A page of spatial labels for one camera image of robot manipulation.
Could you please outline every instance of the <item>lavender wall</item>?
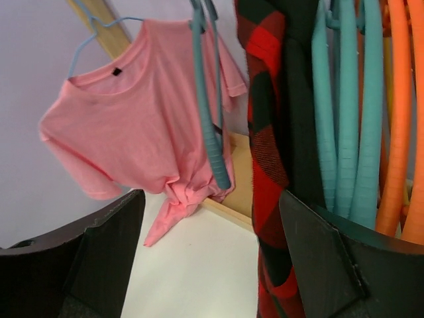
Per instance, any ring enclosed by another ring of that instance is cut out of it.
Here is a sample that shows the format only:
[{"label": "lavender wall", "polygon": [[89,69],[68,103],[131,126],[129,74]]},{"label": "lavender wall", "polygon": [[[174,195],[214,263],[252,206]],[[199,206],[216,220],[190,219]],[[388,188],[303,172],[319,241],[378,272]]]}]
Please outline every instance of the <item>lavender wall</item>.
[{"label": "lavender wall", "polygon": [[[37,124],[89,36],[65,1],[0,1],[0,247],[105,205],[88,199],[39,141]],[[93,42],[77,73],[109,61]]]}]

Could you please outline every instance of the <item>hanger hook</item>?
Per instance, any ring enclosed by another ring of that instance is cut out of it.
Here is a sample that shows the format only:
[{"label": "hanger hook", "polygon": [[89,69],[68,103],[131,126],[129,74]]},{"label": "hanger hook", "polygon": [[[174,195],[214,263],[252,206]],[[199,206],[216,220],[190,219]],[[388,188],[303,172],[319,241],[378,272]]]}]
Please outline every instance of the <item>hanger hook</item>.
[{"label": "hanger hook", "polygon": [[206,30],[206,18],[205,18],[205,11],[203,10],[203,5],[201,4],[201,0],[190,0],[191,5],[193,6],[193,9],[195,12],[199,12],[200,14],[200,24],[202,28],[202,33]]},{"label": "hanger hook", "polygon": [[99,18],[94,17],[91,12],[89,11],[89,9],[81,2],[81,0],[74,0],[75,3],[77,4],[78,7],[80,7],[80,9],[85,13],[85,15],[87,16],[88,19],[88,23],[90,24],[90,27],[93,29],[93,31],[97,34],[97,28],[94,25],[93,21],[96,20],[98,23],[100,23],[101,25],[103,24]]},{"label": "hanger hook", "polygon": [[218,20],[218,13],[217,13],[215,6],[213,5],[212,0],[205,0],[205,4],[206,4],[207,10],[209,12],[209,18],[211,18],[211,20],[217,21]]}]

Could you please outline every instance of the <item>t-shirt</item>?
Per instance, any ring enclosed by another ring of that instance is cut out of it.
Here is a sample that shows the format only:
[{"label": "t-shirt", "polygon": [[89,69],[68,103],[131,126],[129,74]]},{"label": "t-shirt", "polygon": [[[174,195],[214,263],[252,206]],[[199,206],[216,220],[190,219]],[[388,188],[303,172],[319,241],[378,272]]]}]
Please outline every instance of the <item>t-shirt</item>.
[{"label": "t-shirt", "polygon": [[[213,43],[207,28],[203,59],[216,123]],[[221,39],[219,52],[223,106],[230,111],[231,97],[245,93],[246,85]],[[191,215],[206,197],[220,200],[234,188],[225,129],[230,190],[218,188],[206,155],[189,21],[145,20],[116,60],[64,82],[39,129],[41,139],[88,196],[114,198],[122,192],[119,185],[168,196],[144,242],[147,246]]]}]

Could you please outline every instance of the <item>wooden board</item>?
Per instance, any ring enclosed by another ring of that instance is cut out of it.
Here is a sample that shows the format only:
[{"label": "wooden board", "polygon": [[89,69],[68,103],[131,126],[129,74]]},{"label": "wooden board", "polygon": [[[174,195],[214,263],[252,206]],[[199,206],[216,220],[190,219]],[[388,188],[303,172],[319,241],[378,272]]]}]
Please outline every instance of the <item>wooden board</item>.
[{"label": "wooden board", "polygon": [[[74,0],[66,0],[77,13],[88,29],[90,23],[84,10]],[[112,10],[104,0],[81,0],[87,10],[99,18],[103,23],[110,23],[116,19]],[[120,24],[111,28],[104,28],[95,22],[98,31],[97,41],[108,55],[115,59],[120,56],[131,43]],[[235,169],[236,188],[222,203],[206,199],[201,205],[227,220],[252,230],[252,158],[250,156],[249,141],[247,136],[231,134],[232,157]]]},{"label": "wooden board", "polygon": [[236,188],[222,203],[206,199],[201,205],[216,214],[252,231],[252,157],[249,138],[230,134]]}]

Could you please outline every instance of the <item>teal hanger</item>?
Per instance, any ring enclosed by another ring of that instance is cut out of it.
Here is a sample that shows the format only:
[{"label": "teal hanger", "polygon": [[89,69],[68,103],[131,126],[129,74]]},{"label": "teal hanger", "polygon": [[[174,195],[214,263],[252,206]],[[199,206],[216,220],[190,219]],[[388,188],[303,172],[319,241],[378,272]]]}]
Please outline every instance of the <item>teal hanger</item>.
[{"label": "teal hanger", "polygon": [[333,18],[328,12],[327,26],[340,29],[340,68],[336,66],[336,104],[339,112],[337,138],[337,182],[335,213],[348,218],[356,183],[358,167],[358,43],[356,38],[356,14],[352,0],[333,0],[333,9],[339,9]]},{"label": "teal hanger", "polygon": [[218,31],[216,21],[218,14],[212,0],[205,0],[209,18],[214,34],[215,44],[215,72],[217,78],[217,112],[218,112],[218,125],[212,122],[211,111],[209,108],[209,98],[207,94],[205,82],[205,70],[203,69],[203,58],[201,49],[201,35],[207,28],[205,13],[201,0],[190,0],[193,6],[193,20],[191,21],[191,30],[193,33],[193,55],[194,55],[194,69],[195,69],[195,82],[197,91],[197,102],[199,103],[199,114],[201,119],[201,126],[203,131],[203,140],[206,147],[206,153],[211,165],[211,169],[217,185],[223,189],[231,187],[230,178],[228,175],[225,161],[223,158],[223,115],[222,115],[222,92],[220,80],[220,61],[219,61],[219,48],[218,48]]},{"label": "teal hanger", "polygon": [[351,221],[375,229],[384,94],[383,27],[377,0],[362,0],[359,23],[364,23],[364,95],[358,173],[350,210]]},{"label": "teal hanger", "polygon": [[[339,131],[339,105],[340,105],[340,23],[339,23],[340,3],[339,0],[330,2],[330,12],[327,13],[327,27],[333,30],[333,102],[334,102],[334,122],[335,131]],[[339,136],[335,135],[336,149]]]},{"label": "teal hanger", "polygon": [[333,212],[337,180],[337,154],[325,15],[325,0],[320,0],[312,37],[315,125],[325,204],[327,210]]}]

